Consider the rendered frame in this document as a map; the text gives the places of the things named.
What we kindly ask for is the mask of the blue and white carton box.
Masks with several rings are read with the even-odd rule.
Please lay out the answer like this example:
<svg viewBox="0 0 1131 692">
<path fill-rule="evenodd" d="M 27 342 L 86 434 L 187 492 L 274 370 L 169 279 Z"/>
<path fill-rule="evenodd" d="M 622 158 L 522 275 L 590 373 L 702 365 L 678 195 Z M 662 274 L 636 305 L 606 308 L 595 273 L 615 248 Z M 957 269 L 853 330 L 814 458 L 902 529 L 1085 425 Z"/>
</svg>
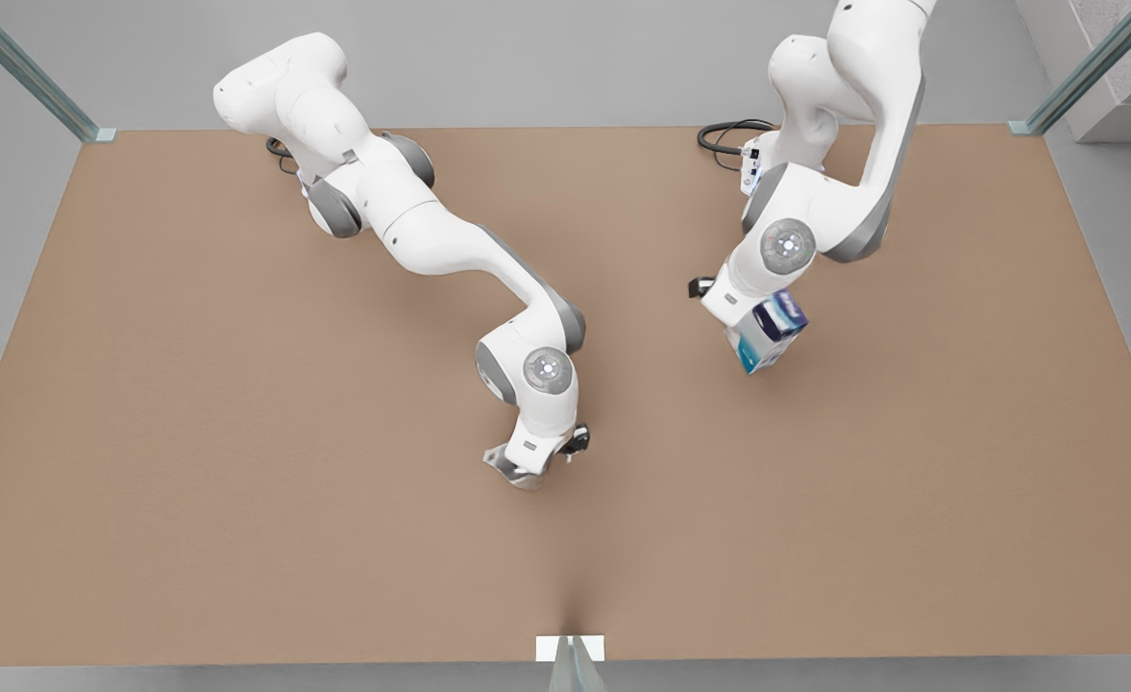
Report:
<svg viewBox="0 0 1131 692">
<path fill-rule="evenodd" d="M 808 327 L 805 312 L 789 289 L 779 289 L 744 315 L 725 337 L 746 374 L 762 371 L 788 349 Z"/>
</svg>

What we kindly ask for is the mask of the silver frame post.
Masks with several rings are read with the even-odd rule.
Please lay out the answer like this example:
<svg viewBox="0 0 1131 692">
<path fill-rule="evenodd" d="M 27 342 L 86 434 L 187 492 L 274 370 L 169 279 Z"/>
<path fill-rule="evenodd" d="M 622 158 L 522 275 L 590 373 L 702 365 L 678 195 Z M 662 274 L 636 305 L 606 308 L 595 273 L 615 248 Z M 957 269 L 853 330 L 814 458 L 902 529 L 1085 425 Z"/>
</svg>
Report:
<svg viewBox="0 0 1131 692">
<path fill-rule="evenodd" d="M 116 128 L 94 122 L 74 98 L 0 27 L 0 66 L 81 142 L 113 142 Z"/>
<path fill-rule="evenodd" d="M 1083 97 L 1085 92 L 1110 70 L 1110 67 L 1126 54 L 1131 47 L 1131 12 L 1119 25 L 1115 25 L 1093 52 L 1085 57 L 1074 70 L 1063 79 L 1057 87 L 1052 87 L 1041 105 L 1031 110 L 1018 121 L 1010 121 L 1009 128 L 1015 136 L 1042 136 L 1053 126 L 1065 123 L 1067 112 L 1076 102 Z"/>
<path fill-rule="evenodd" d="M 605 638 L 535 635 L 535 661 L 551 661 L 549 692 L 608 692 L 596 661 L 605 661 Z"/>
</svg>

